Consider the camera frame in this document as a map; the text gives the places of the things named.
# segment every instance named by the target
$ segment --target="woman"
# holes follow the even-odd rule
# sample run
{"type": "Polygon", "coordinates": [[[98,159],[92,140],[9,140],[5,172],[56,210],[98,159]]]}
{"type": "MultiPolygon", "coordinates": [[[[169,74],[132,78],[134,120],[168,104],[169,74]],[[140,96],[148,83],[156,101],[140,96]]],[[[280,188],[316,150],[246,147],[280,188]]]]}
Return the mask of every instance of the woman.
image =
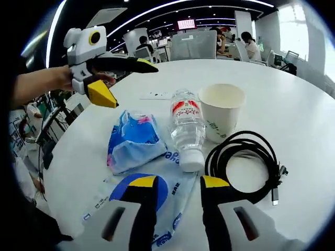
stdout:
{"type": "Polygon", "coordinates": [[[222,31],[219,28],[212,27],[210,30],[216,31],[216,55],[217,56],[229,56],[225,53],[226,49],[226,37],[222,35],[222,31]]]}
{"type": "Polygon", "coordinates": [[[255,40],[252,38],[251,34],[245,31],[241,34],[241,38],[245,42],[245,48],[247,50],[248,57],[251,60],[262,61],[260,49],[255,43],[255,40]]]}

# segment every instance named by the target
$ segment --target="office chair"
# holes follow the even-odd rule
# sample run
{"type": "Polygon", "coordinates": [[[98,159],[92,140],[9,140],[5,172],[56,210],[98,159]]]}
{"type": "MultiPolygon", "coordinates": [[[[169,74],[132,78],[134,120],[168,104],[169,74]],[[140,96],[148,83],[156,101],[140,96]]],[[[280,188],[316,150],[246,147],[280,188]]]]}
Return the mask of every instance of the office chair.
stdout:
{"type": "Polygon", "coordinates": [[[293,51],[288,51],[286,56],[285,56],[285,63],[292,63],[295,64],[297,62],[297,59],[299,57],[298,53],[295,53],[293,51]]]}
{"type": "Polygon", "coordinates": [[[174,35],[170,61],[215,59],[216,31],[195,31],[174,35]]]}
{"type": "Polygon", "coordinates": [[[135,57],[141,58],[141,59],[146,59],[150,61],[152,64],[154,63],[153,57],[151,56],[151,53],[148,49],[148,47],[143,47],[141,49],[138,49],[134,52],[135,57]]]}
{"type": "Polygon", "coordinates": [[[250,60],[249,57],[248,57],[247,50],[246,50],[246,48],[244,47],[244,44],[241,41],[235,41],[234,43],[237,47],[237,50],[239,51],[240,59],[241,59],[242,62],[250,62],[250,63],[253,63],[253,64],[259,64],[259,65],[266,66],[264,63],[261,63],[260,61],[250,60]]]}

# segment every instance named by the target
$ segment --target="paper cup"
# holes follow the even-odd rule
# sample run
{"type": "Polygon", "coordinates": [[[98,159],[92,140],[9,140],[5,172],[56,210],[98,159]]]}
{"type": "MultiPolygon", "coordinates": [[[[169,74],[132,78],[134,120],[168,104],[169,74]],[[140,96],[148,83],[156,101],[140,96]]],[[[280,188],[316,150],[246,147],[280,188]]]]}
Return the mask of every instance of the paper cup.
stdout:
{"type": "Polygon", "coordinates": [[[244,92],[229,84],[215,84],[199,92],[199,100],[206,122],[206,136],[215,143],[222,143],[234,130],[244,92]]]}

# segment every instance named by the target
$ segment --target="white round table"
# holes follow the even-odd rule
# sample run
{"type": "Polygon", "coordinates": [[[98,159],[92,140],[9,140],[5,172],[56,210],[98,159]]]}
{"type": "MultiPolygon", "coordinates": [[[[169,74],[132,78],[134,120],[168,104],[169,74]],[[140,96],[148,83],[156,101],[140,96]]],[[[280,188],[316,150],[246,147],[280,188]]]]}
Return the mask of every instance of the white round table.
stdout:
{"type": "MultiPolygon", "coordinates": [[[[243,89],[247,97],[236,131],[264,136],[289,172],[278,187],[279,205],[271,205],[270,194],[256,206],[274,219],[284,236],[311,241],[328,222],[335,204],[335,100],[301,78],[252,63],[187,60],[156,66],[158,73],[132,73],[117,83],[111,91],[120,106],[88,106],[55,146],[44,183],[61,231],[74,237],[83,231],[81,213],[101,182],[112,175],[106,166],[108,141],[123,110],[167,119],[170,101],[164,97],[177,89],[197,93],[203,86],[229,83],[243,89]],[[145,100],[150,93],[162,95],[162,100],[145,100]]],[[[212,148],[206,143],[204,153],[212,148]]],[[[242,186],[252,182],[249,175],[238,179],[242,186]]],[[[163,250],[208,250],[202,213],[197,178],[179,227],[163,250]]]]}

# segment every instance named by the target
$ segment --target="plastic bag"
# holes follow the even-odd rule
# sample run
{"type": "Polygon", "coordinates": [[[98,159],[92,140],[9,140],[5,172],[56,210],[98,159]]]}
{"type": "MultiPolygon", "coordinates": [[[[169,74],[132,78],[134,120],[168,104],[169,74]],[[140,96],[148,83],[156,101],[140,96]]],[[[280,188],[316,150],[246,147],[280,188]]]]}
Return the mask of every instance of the plastic bag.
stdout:
{"type": "Polygon", "coordinates": [[[151,161],[166,152],[153,115],[124,111],[111,132],[107,166],[114,175],[151,161]]]}

